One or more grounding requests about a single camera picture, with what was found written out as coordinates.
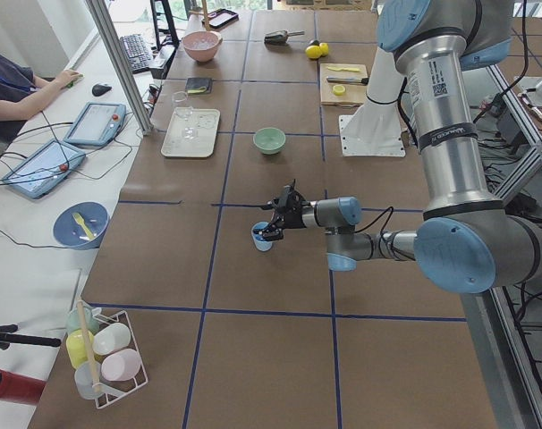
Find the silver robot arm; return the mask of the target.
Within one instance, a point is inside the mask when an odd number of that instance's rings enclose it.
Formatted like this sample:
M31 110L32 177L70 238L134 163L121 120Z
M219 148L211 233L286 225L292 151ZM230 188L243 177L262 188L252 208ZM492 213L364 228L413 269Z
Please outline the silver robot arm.
M378 18L378 46L408 84L428 184L416 231L359 231L356 198L307 201L289 185L267 203L271 221L253 233L273 241L286 229L321 227L333 271L373 258L413 260L436 286L461 294L542 274L542 230L508 215L488 190L462 80L508 55L512 13L510 1L389 1Z

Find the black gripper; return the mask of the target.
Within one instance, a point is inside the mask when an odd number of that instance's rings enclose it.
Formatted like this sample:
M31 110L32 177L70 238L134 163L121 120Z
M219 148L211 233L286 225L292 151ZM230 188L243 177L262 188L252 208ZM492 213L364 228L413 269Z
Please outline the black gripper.
M260 237L264 241L277 241L283 238L285 229L317 227L314 202L308 201L295 188L296 180L285 185L278 197L261 206L262 210L272 210L271 221L265 226Z

